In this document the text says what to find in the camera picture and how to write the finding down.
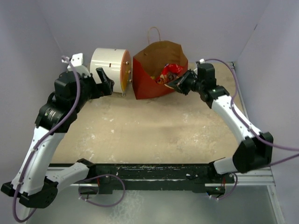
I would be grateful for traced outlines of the red candy bag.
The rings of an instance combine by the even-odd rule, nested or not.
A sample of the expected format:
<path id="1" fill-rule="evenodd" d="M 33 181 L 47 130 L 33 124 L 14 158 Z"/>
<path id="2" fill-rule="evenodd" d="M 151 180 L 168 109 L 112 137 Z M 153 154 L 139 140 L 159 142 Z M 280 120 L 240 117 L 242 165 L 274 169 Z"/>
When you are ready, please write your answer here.
<path id="1" fill-rule="evenodd" d="M 154 78 L 157 84 L 167 84 L 176 78 L 183 71 L 184 67 L 178 64 L 166 64 L 159 76 Z"/>

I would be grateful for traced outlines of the red paper bag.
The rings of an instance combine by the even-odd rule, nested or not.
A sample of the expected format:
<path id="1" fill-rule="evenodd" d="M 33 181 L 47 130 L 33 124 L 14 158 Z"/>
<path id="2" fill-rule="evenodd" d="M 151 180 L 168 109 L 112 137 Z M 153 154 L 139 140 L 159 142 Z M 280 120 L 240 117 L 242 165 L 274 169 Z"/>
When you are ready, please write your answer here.
<path id="1" fill-rule="evenodd" d="M 178 77 L 188 68 L 188 59 L 181 44 L 161 40 L 157 27 L 149 28 L 147 41 L 147 47 L 133 56 L 132 86 L 137 100 L 158 98 L 174 92 L 167 84 L 157 84 L 154 80 L 166 64 L 184 67 Z"/>

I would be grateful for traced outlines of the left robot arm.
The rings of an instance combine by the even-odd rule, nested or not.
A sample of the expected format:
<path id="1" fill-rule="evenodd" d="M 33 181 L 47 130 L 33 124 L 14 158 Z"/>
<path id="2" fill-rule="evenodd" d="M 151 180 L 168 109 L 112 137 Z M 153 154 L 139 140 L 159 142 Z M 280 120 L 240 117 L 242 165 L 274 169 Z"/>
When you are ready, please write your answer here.
<path id="1" fill-rule="evenodd" d="M 19 173 L 1 191 L 27 208 L 48 207 L 57 194 L 75 182 L 96 178 L 94 163 L 79 159 L 56 174 L 47 174 L 54 152 L 87 101 L 113 92 L 113 80 L 102 68 L 90 75 L 66 71 L 54 82 L 52 92 L 37 115 L 34 136 Z"/>

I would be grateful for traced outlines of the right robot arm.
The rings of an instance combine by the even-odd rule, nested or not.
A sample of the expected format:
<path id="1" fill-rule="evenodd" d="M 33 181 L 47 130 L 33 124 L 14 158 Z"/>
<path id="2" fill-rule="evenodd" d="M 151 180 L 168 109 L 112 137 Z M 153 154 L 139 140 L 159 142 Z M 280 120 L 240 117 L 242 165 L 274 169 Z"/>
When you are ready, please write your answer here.
<path id="1" fill-rule="evenodd" d="M 224 120 L 239 144 L 232 157 L 209 164 L 207 175 L 210 181 L 219 182 L 226 173 L 247 173 L 270 165 L 273 136 L 269 132 L 263 133 L 242 114 L 229 92 L 217 84 L 212 64 L 198 63 L 196 72 L 188 70 L 166 86 L 184 95 L 197 92 L 201 100 Z"/>

